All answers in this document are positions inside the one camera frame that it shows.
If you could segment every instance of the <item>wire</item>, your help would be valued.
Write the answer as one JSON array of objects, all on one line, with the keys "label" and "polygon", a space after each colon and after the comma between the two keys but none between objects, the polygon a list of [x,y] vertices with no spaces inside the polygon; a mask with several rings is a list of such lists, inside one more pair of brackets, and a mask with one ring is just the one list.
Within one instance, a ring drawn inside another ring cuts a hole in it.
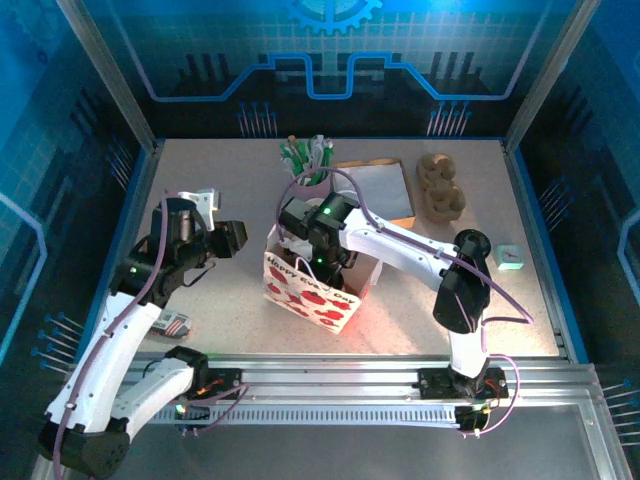
[{"label": "wire", "polygon": [[[280,199],[278,201],[278,206],[276,209],[276,230],[278,231],[278,236],[280,237],[280,240],[284,240],[284,233],[282,230],[282,226],[280,225],[280,212],[282,211],[282,204],[284,203],[284,199],[287,195],[287,193],[289,192],[289,190],[291,189],[291,187],[296,183],[296,181],[300,178],[302,178],[303,176],[309,175],[310,173],[315,173],[321,170],[325,170],[328,172],[332,172],[332,173],[337,173],[339,175],[342,175],[344,177],[346,177],[347,180],[349,180],[351,182],[351,184],[353,185],[353,188],[358,196],[358,202],[360,203],[360,209],[362,210],[362,214],[365,216],[365,218],[372,224],[372,225],[376,225],[380,231],[382,231],[383,233],[386,233],[387,235],[394,237],[400,241],[403,241],[405,243],[408,243],[416,248],[422,249],[432,255],[437,255],[440,256],[442,258],[444,258],[445,260],[449,260],[452,263],[455,263],[456,265],[464,268],[465,270],[467,270],[470,273],[473,273],[476,277],[478,277],[480,280],[482,280],[484,283],[487,283],[491,288],[493,288],[494,290],[496,290],[507,302],[509,302],[509,304],[511,304],[511,306],[513,308],[515,308],[518,313],[520,313],[520,315],[522,315],[524,317],[524,319],[526,320],[527,323],[532,324],[534,323],[533,321],[533,317],[529,314],[529,312],[527,312],[525,310],[525,308],[520,305],[511,295],[509,295],[502,287],[500,287],[500,285],[498,285],[496,282],[494,282],[491,278],[489,278],[489,276],[485,275],[483,272],[481,272],[478,268],[476,268],[475,266],[465,262],[464,260],[457,258],[457,257],[453,257],[451,255],[449,255],[448,253],[445,253],[443,251],[440,251],[438,249],[433,248],[432,246],[423,243],[419,240],[407,237],[406,235],[403,235],[402,233],[396,232],[395,230],[390,230],[389,228],[387,228],[384,223],[382,223],[379,220],[376,220],[373,215],[371,214],[371,212],[369,212],[369,210],[367,209],[367,206],[365,204],[364,201],[364,195],[362,194],[362,190],[360,189],[360,186],[356,183],[356,181],[354,180],[354,178],[349,175],[346,172],[343,172],[340,169],[337,168],[332,168],[332,167],[317,167],[317,168],[312,168],[309,169],[307,171],[305,171],[303,174],[298,175],[296,178],[294,178],[291,182],[289,182],[289,184],[287,185],[287,188],[285,189],[285,191],[282,193],[282,195],[280,196]],[[519,321],[522,319],[517,319],[517,318],[513,318],[513,321]]]},{"label": "wire", "polygon": [[309,262],[307,262],[304,258],[302,257],[296,257],[296,263],[295,263],[295,269],[299,270],[300,269],[300,262],[302,262],[304,264],[305,267],[307,267],[307,271],[309,272],[309,275],[311,275],[311,278],[313,278],[313,281],[316,282],[316,287],[318,287],[320,290],[322,290],[325,293],[330,292],[331,290],[333,290],[331,287],[327,287],[326,289],[323,288],[320,284],[320,282],[318,282],[318,279],[316,278],[316,276],[313,274],[313,270],[311,270],[311,266],[309,265]]},{"label": "wire", "polygon": [[142,378],[145,377],[145,375],[147,374],[147,371],[149,370],[149,367],[151,365],[153,365],[154,363],[160,363],[161,360],[151,360],[149,363],[147,363],[147,366],[144,367],[144,370],[142,371]]},{"label": "wire", "polygon": [[[231,404],[231,406],[229,408],[227,408],[225,410],[225,412],[220,415],[213,423],[207,425],[206,427],[202,427],[202,428],[192,428],[190,430],[183,430],[183,433],[191,433],[194,436],[198,436],[201,433],[205,433],[208,432],[209,430],[213,429],[214,427],[218,426],[218,424],[220,422],[222,422],[222,420],[224,420],[225,418],[227,418],[229,416],[229,414],[231,412],[233,412],[233,410],[235,410],[235,408],[240,404],[240,402],[242,401],[242,399],[245,397],[245,395],[247,394],[247,392],[249,391],[249,385],[240,385],[239,387],[244,386],[244,391],[238,396],[238,398],[236,399],[235,402],[233,402],[233,404]],[[224,392],[224,395],[227,396],[229,395],[231,392],[231,390],[229,390],[228,392]]]},{"label": "wire", "polygon": [[[503,355],[501,353],[489,355],[489,358],[506,360],[511,364],[511,366],[513,367],[513,372],[515,373],[515,376],[516,376],[516,389],[515,389],[515,392],[513,392],[513,398],[511,399],[511,403],[507,407],[507,411],[505,412],[504,416],[500,420],[498,420],[494,425],[475,432],[476,437],[486,435],[487,433],[495,430],[500,425],[502,425],[507,420],[507,418],[509,418],[509,416],[511,415],[511,412],[513,412],[513,409],[516,406],[516,399],[518,398],[518,394],[520,393],[520,370],[518,369],[518,365],[516,365],[516,362],[514,362],[514,360],[511,357],[508,357],[507,355]],[[462,432],[462,435],[465,438],[467,437],[467,434],[464,432]]]},{"label": "wire", "polygon": [[[492,289],[496,290],[507,302],[509,302],[509,304],[518,311],[518,313],[520,313],[520,315],[522,315],[522,317],[524,318],[516,318],[516,317],[493,317],[493,318],[488,318],[486,320],[484,320],[484,324],[493,322],[493,321],[508,321],[508,322],[514,322],[514,323],[523,323],[526,322],[527,324],[533,324],[534,320],[533,317],[531,316],[531,314],[529,314],[529,312],[527,312],[527,310],[520,305],[511,295],[509,295],[502,287],[500,287],[500,285],[498,285],[496,282],[494,282],[491,278],[489,278],[488,275],[485,275],[483,272],[481,272],[478,268],[476,268],[475,266],[465,262],[464,260],[457,258],[457,257],[453,257],[451,255],[449,255],[448,253],[445,253],[441,250],[437,250],[435,248],[433,248],[430,245],[427,245],[426,243],[423,243],[419,240],[407,237],[406,235],[403,235],[402,233],[396,232],[395,230],[390,230],[389,228],[387,228],[383,222],[376,220],[373,215],[371,214],[371,212],[369,212],[369,210],[367,209],[367,206],[365,204],[364,201],[364,195],[362,194],[362,190],[360,189],[360,186],[357,184],[357,182],[355,181],[355,179],[353,177],[351,177],[351,175],[349,175],[346,172],[343,172],[342,170],[339,170],[337,168],[331,168],[331,167],[318,167],[318,168],[312,168],[310,170],[307,170],[306,172],[304,172],[304,174],[298,175],[295,179],[293,179],[289,185],[287,185],[287,188],[285,189],[285,191],[282,193],[279,201],[278,201],[278,206],[277,206],[277,210],[276,210],[276,230],[278,232],[278,235],[280,237],[280,240],[284,239],[284,234],[282,231],[282,226],[280,225],[279,219],[280,219],[280,212],[282,211],[282,204],[284,203],[284,199],[288,193],[288,191],[291,189],[291,187],[296,183],[296,181],[301,178],[302,176],[305,175],[309,175],[310,173],[314,173],[320,170],[325,170],[328,172],[332,172],[332,173],[337,173],[338,175],[342,175],[343,177],[345,177],[347,180],[349,180],[351,182],[351,184],[353,185],[354,190],[356,191],[356,195],[358,196],[358,202],[360,203],[360,209],[362,210],[362,214],[365,216],[365,218],[372,224],[378,227],[378,229],[383,232],[386,233],[387,235],[396,238],[400,241],[403,241],[405,243],[408,243],[409,245],[412,245],[414,247],[417,247],[419,249],[422,249],[432,255],[436,255],[439,256],[441,258],[444,258],[445,260],[448,260],[456,265],[458,265],[459,267],[464,268],[465,270],[467,270],[470,273],[473,273],[476,277],[478,277],[481,281],[483,281],[484,283],[488,284]],[[485,336],[484,336],[484,329],[482,331],[483,335],[482,335],[482,349],[483,351],[486,351],[486,345],[485,345]],[[507,360],[509,363],[511,363],[511,365],[514,368],[515,371],[515,375],[516,375],[516,391],[514,393],[513,396],[513,400],[511,401],[511,404],[509,405],[509,407],[507,408],[507,412],[505,413],[504,417],[502,417],[500,420],[498,420],[496,422],[495,425],[486,428],[480,432],[477,433],[478,436],[480,435],[484,435],[486,433],[489,433],[493,430],[495,430],[498,426],[502,425],[505,420],[509,417],[509,415],[511,415],[511,412],[513,411],[513,408],[515,406],[515,400],[518,396],[518,393],[520,391],[520,372],[518,370],[518,366],[516,365],[516,363],[513,361],[513,359],[511,359],[511,357],[508,357],[506,355],[502,355],[502,354],[494,354],[494,355],[489,355],[489,358],[501,358],[504,360]]]},{"label": "wire", "polygon": [[60,450],[62,448],[62,437],[64,435],[64,431],[67,428],[67,424],[69,423],[69,419],[71,418],[71,413],[75,408],[75,401],[79,396],[80,389],[82,388],[82,383],[89,373],[89,369],[92,367],[93,362],[96,357],[102,350],[102,347],[106,343],[107,339],[110,339],[113,332],[120,326],[120,324],[127,318],[129,313],[133,310],[133,308],[142,300],[142,298],[147,294],[147,292],[151,289],[151,286],[156,280],[158,276],[158,272],[160,271],[160,267],[162,266],[162,260],[164,259],[164,251],[167,246],[167,230],[169,225],[169,209],[167,206],[167,195],[166,193],[162,196],[162,201],[160,202],[160,206],[162,209],[162,223],[161,223],[161,232],[160,232],[160,243],[158,246],[158,255],[156,257],[155,264],[153,265],[153,270],[151,270],[151,274],[147,278],[147,281],[142,286],[138,294],[131,300],[129,305],[127,305],[122,312],[120,312],[116,318],[111,322],[111,324],[104,330],[103,334],[100,335],[100,338],[96,341],[93,348],[89,352],[86,357],[85,362],[80,367],[78,371],[78,376],[76,377],[76,381],[71,388],[71,392],[69,393],[69,398],[66,402],[66,406],[64,412],[62,414],[62,418],[60,419],[60,424],[58,425],[58,430],[56,431],[55,441],[53,443],[53,474],[56,480],[62,480],[62,471],[60,464]]}]

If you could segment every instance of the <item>speckled tabletop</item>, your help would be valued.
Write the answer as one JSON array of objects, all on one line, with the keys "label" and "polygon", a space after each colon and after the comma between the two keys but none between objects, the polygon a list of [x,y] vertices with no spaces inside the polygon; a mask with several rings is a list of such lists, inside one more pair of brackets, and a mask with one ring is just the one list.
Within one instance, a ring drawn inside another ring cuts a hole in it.
[{"label": "speckled tabletop", "polygon": [[[432,317],[436,298],[417,279],[385,266],[378,285],[340,335],[327,332],[262,297],[262,256],[278,197],[287,183],[280,140],[167,140],[149,195],[139,236],[149,231],[151,211],[163,189],[222,191],[220,220],[242,220],[249,241],[231,260],[220,260],[198,284],[176,291],[167,308],[189,315],[193,330],[182,341],[148,336],[140,350],[164,352],[184,345],[206,353],[449,354],[447,332]],[[522,220],[496,140],[336,140],[334,162],[401,158],[416,203],[413,230],[451,242],[466,228],[484,232],[493,245],[520,244],[525,266],[499,272],[496,282],[518,300],[535,325],[491,324],[492,353],[557,355]],[[424,218],[415,166],[424,153],[447,153],[456,162],[456,183],[467,199],[460,220],[436,225]],[[187,281],[197,273],[190,273]],[[495,292],[485,315],[515,315]]]}]

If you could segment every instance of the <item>white string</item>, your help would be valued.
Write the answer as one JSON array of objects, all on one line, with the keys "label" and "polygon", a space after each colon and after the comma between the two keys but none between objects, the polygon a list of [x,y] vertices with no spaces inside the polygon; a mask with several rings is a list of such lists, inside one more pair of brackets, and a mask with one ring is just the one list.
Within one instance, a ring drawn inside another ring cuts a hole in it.
[{"label": "white string", "polygon": [[320,282],[318,282],[318,279],[316,278],[316,276],[313,274],[313,270],[311,270],[311,266],[309,265],[309,262],[307,262],[304,258],[302,257],[296,257],[296,263],[295,263],[295,269],[299,270],[300,269],[300,262],[304,263],[305,267],[307,267],[307,271],[309,272],[309,275],[311,275],[311,278],[313,278],[313,281],[316,282],[316,287],[318,287],[320,290],[322,290],[325,293],[330,292],[331,290],[333,290],[331,287],[329,287],[327,290],[325,290],[324,288],[322,288]]}]

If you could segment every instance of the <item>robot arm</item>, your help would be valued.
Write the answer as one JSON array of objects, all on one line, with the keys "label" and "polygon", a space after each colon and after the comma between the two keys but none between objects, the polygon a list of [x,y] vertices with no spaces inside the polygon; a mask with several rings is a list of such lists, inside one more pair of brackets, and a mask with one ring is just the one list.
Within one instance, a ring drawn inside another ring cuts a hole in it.
[{"label": "robot arm", "polygon": [[108,337],[85,376],[75,399],[69,392],[81,367],[105,330],[141,291],[158,256],[162,227],[160,206],[153,212],[151,234],[141,240],[118,266],[89,346],[71,378],[46,411],[40,433],[41,453],[52,458],[55,435],[67,408],[61,460],[95,478],[107,478],[120,464],[140,428],[180,395],[204,399],[212,378],[208,359],[194,350],[176,347],[138,384],[117,396],[138,346],[159,318],[171,294],[184,283],[185,272],[202,268],[211,258],[229,258],[246,242],[242,222],[214,222],[219,196],[213,190],[167,199],[167,245],[160,272],[147,294]]},{"label": "robot arm", "polygon": [[314,274],[332,286],[341,285],[340,270],[353,263],[354,252],[382,260],[419,278],[438,292],[434,317],[449,331],[452,380],[454,387],[467,397],[475,396],[488,366],[488,355],[482,349],[482,311],[489,304],[490,290],[479,278],[445,260],[438,254],[381,233],[401,233],[426,243],[439,252],[462,258],[489,275],[482,246],[470,239],[460,245],[436,242],[397,227],[374,215],[372,225],[358,203],[331,193],[318,207],[295,198],[280,215],[281,225],[313,247],[311,261]]}]

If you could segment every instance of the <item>paper bag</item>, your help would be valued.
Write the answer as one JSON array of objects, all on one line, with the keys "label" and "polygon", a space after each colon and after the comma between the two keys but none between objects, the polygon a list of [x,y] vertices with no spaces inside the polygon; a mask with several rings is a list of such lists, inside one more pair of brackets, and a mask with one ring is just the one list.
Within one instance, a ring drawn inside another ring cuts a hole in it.
[{"label": "paper bag", "polygon": [[353,268],[341,272],[345,289],[353,292],[347,293],[317,282],[283,257],[274,226],[264,252],[264,297],[335,334],[342,331],[382,270],[381,261],[359,254]]}]

